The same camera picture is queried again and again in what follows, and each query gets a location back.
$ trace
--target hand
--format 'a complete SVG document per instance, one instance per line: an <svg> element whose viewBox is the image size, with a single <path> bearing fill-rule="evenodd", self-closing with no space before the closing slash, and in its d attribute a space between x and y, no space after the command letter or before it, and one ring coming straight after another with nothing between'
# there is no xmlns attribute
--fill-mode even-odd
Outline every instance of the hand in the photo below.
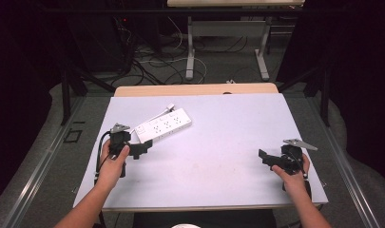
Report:
<svg viewBox="0 0 385 228"><path fill-rule="evenodd" d="M128 145L124 146L121 154L114 161L108 158L110 140L107 140L103 145L103 150L100 158L100 176L97 180L96 187L111 191L121 176L122 165L125 162L127 155L129 154L130 148Z"/></svg>
<svg viewBox="0 0 385 228"><path fill-rule="evenodd" d="M305 154L302 154L302 159L303 169L305 173L308 174L308 170L310 169L310 161ZM294 175L289 175L277 165L273 165L272 170L284 181L284 188L286 189L286 192L289 194L292 201L296 201L303 197L303 194L308 196L307 190L305 189L304 177L302 176L303 174L301 171Z"/></svg>

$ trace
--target gray carpet floor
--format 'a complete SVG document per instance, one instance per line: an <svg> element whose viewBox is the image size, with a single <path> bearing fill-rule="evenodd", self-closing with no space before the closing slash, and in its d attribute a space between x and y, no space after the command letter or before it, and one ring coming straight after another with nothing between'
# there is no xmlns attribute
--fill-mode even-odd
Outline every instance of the gray carpet floor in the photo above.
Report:
<svg viewBox="0 0 385 228"><path fill-rule="evenodd" d="M265 61L271 75L271 82L275 82L285 47L288 44L288 37L274 37L272 41L271 53L265 55ZM195 68L196 77L188 83L201 83L199 72L204 75L206 84L220 84L233 79L237 83L260 83L262 82L257 67L253 48L259 42L244 38L202 38L197 41ZM176 45L168 48L168 52L181 54L185 52L175 49ZM214 53L208 50L216 50L226 53ZM157 58L139 58L141 62L147 60L158 61ZM185 61L174 62L171 66L157 67L156 63L144 63L146 69L152 74L167 80L169 84L177 83L181 80L184 72ZM102 79L109 79L112 75L98 75ZM113 83L114 86L128 86L138 82L139 78L125 77ZM89 154L96 140L101 122L104 118L109 97L112 94L106 93L98 86L87 83L89 93L85 98L72 97L72 103L79 108L73 114L72 119L66 126L65 136L68 132L81 131L78 142L57 142L54 149L57 151L51 166L45 170L46 175L42 179L42 184L36 188L36 194L29 200L27 207L23 208L22 217L16 224L19 227L51 227L62 218L71 208L75 198L73 189L80 185L84 172L87 167ZM337 162L333 156L333 147L328 141L323 126L318 120L318 114L314 111L317 106L318 97L305 98L301 93L302 85L296 85L286 91L285 97L289 104L293 117L298 126L301 137L308 143L319 148L317 152L310 152L314 166L320 178L327 184L325 192L329 203L323 206L321 213L332 223L334 227L367 227L358 212L356 202L353 200L352 193L347 187L346 180L342 178L337 168ZM11 210L15 203L20 199L23 190L31 179L34 169L40 161L51 151L51 145L59 132L62 131L60 122L62 121L62 101L60 86L51 90L53 97L52 109L48 119L40 131L39 137L29 151L15 177L13 177L4 194L0 197L0 227L10 224ZM344 153L346 135L344 121L341 119L338 108L334 104L330 105L331 130ZM350 169L353 170L356 180L361 186L364 197L369 203L374 216L377 218L380 227L385 227L385 180L377 172L361 164L350 156ZM298 216L294 208L275 209L278 226L286 225L296 221ZM133 215L131 213L105 213L107 227L131 227Z"/></svg>

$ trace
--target forearm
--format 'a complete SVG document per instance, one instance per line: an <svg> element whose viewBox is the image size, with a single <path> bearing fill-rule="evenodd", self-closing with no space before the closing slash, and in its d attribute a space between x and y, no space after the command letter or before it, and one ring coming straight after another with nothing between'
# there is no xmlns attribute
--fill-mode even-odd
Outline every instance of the forearm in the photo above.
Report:
<svg viewBox="0 0 385 228"><path fill-rule="evenodd" d="M294 199L302 227L331 227L308 195L305 194Z"/></svg>
<svg viewBox="0 0 385 228"><path fill-rule="evenodd" d="M107 189L94 186L55 227L92 227L108 194Z"/></svg>

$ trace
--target power strip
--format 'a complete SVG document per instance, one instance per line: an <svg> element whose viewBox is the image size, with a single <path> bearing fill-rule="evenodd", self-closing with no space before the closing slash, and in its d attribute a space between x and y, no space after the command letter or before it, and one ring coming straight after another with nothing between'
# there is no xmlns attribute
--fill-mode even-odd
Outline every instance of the power strip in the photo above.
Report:
<svg viewBox="0 0 385 228"><path fill-rule="evenodd" d="M161 117L142 123L135 128L141 143L153 140L156 142L192 124L185 111L180 108Z"/></svg>

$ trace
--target background desk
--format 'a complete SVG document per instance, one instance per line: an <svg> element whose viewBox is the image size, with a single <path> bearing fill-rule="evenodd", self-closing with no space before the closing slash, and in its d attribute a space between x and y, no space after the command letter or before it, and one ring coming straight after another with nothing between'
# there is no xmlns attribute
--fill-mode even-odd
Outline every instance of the background desk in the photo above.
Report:
<svg viewBox="0 0 385 228"><path fill-rule="evenodd" d="M303 0L168 0L169 7L176 8L208 8L208 7L274 7L274 6L299 6ZM256 49L258 66L262 80L268 81L269 74L263 60L272 18L265 21L192 21L188 17L188 61L186 64L186 79L193 78L195 49L193 48L194 36L252 36L261 37L260 49Z"/></svg>
<svg viewBox="0 0 385 228"><path fill-rule="evenodd" d="M186 91L189 85L166 87L171 91L178 86L185 86ZM200 87L198 91L210 87L193 86ZM233 85L224 86L229 90ZM104 132L116 123L133 128L170 103L183 108L192 125L155 142L138 161L129 158L126 177L118 181L105 210L213 210L292 204L281 190L282 181L258 157L260 148L279 156L282 140L300 138L283 95L278 93L111 98L74 204L93 186L98 141ZM314 203L326 203L313 166L309 175Z"/></svg>

